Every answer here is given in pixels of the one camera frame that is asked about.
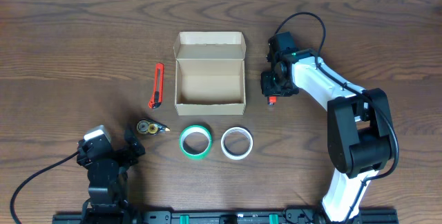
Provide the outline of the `correction tape dispenser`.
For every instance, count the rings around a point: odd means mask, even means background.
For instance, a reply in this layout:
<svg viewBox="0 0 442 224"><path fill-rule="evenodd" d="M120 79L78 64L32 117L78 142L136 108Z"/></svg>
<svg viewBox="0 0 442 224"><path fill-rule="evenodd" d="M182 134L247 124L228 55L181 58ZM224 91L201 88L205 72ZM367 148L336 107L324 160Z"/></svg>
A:
<svg viewBox="0 0 442 224"><path fill-rule="evenodd" d="M143 135L155 136L160 133L170 131L170 129L159 122L152 119L142 119L136 125L136 130L138 133Z"/></svg>

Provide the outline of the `red utility knife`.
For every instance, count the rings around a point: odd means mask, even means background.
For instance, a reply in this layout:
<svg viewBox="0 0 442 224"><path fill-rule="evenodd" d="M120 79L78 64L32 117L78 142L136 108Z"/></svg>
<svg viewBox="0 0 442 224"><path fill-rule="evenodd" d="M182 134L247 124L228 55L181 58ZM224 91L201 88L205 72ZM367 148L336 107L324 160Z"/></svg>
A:
<svg viewBox="0 0 442 224"><path fill-rule="evenodd" d="M156 109L162 104L163 98L163 81L164 81L164 65L157 63L155 65L155 80L153 87L153 94L149 100L148 107Z"/></svg>

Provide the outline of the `white tape roll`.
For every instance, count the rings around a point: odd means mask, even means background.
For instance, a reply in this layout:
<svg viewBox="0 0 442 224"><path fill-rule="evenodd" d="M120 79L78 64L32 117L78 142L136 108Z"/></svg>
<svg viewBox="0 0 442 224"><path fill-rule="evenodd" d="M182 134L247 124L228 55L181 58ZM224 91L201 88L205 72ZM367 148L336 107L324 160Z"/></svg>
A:
<svg viewBox="0 0 442 224"><path fill-rule="evenodd" d="M230 160L243 160L253 149L253 136L243 127L227 129L220 139L223 154Z"/></svg>

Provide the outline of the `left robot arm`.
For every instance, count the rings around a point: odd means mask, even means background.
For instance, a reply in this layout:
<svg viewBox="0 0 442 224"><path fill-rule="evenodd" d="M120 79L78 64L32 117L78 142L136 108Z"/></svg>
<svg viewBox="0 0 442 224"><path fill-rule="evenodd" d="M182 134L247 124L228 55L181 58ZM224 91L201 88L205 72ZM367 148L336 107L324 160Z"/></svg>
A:
<svg viewBox="0 0 442 224"><path fill-rule="evenodd" d="M126 145L114 150L103 125L88 131L78 142L77 164L88 170L89 199L81 223L143 223L142 213L128 201L128 169L138 163L145 148L133 132L124 132Z"/></svg>

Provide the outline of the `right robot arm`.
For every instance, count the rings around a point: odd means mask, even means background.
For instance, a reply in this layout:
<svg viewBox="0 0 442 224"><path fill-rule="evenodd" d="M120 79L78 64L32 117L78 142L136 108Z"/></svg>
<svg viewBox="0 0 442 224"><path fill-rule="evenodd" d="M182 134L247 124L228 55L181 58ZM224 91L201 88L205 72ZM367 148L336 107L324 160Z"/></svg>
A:
<svg viewBox="0 0 442 224"><path fill-rule="evenodd" d="M267 55L261 75L266 97L307 92L327 112L327 149L335 167L321 208L310 223L356 223L369 184L389 176L398 163L398 139L386 93L367 90L334 72L313 50L286 48Z"/></svg>

